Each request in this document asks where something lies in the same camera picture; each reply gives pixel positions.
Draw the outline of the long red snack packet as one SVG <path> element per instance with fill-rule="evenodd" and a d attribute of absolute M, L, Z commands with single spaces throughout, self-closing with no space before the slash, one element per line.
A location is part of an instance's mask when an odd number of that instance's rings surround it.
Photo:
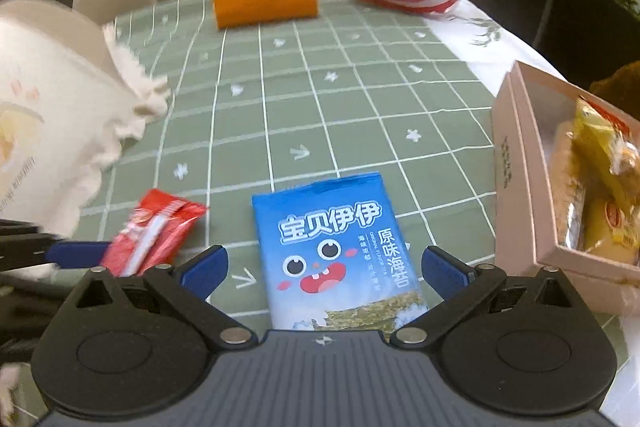
<path fill-rule="evenodd" d="M 142 275 L 168 265 L 207 207 L 152 188 L 108 245 L 102 267 L 115 277 Z"/>

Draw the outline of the blue seaweed snack bag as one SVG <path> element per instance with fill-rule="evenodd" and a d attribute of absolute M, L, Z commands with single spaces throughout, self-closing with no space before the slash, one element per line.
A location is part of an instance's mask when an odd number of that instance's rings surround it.
<path fill-rule="evenodd" d="M 255 195 L 271 324 L 390 335 L 427 310 L 377 172 Z"/>

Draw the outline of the clear-wrapped rice cracker pack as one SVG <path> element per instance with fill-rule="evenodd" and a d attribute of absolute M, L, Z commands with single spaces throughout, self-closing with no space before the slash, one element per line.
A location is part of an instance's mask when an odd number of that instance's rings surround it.
<path fill-rule="evenodd" d="M 548 173 L 558 243 L 578 249 L 582 238 L 582 212 L 586 187 L 582 179 L 582 164 L 573 148 L 573 121 L 556 128 Z"/>

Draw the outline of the pink cardboard box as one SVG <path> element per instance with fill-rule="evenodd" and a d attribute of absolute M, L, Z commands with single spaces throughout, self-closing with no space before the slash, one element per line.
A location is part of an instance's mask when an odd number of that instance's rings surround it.
<path fill-rule="evenodd" d="M 639 312 L 639 124 L 517 62 L 491 109 L 496 262 L 557 267 L 593 311 Z"/>

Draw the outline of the cream cartoon tote bag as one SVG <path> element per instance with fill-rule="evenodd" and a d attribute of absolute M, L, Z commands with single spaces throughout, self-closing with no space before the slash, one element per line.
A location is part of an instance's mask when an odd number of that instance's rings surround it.
<path fill-rule="evenodd" d="M 53 0 L 1 1 L 1 216 L 69 239 L 127 140 L 170 89 L 101 26 Z"/>

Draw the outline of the yellow snack packet in box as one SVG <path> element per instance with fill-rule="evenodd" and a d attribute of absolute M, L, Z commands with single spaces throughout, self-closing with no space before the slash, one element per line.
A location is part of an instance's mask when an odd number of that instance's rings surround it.
<path fill-rule="evenodd" d="M 639 149 L 631 129 L 603 106 L 578 98 L 573 146 L 587 184 L 585 253 L 638 265 Z"/>

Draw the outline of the green checkered tablecloth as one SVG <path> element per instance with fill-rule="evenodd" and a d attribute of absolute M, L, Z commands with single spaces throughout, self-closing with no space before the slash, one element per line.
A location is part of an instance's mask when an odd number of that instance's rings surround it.
<path fill-rule="evenodd" d="M 487 263 L 495 244 L 492 98 L 427 23 L 321 0 L 315 20 L 216 31 L 210 0 L 176 0 L 121 16 L 119 39 L 175 95 L 168 114 L 107 173 L 82 207 L 105 236 L 151 187 L 208 205 L 195 245 L 221 243 L 231 270 L 220 298 L 267 320 L 250 198 L 380 170 L 417 256 L 431 239 Z M 489 317 L 498 287 L 459 323 L 439 303 L 420 345 L 312 322 L 212 358 L 204 381 L 142 426 L 603 426 L 593 404 L 525 416 L 488 407 L 448 377 L 494 381 Z"/>

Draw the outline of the brown fuzzy coat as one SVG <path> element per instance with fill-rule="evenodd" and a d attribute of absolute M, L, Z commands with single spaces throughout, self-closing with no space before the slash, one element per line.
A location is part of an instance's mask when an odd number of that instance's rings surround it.
<path fill-rule="evenodd" d="M 611 77 L 591 83 L 589 91 L 639 119 L 640 62 L 627 64 L 617 69 Z"/>

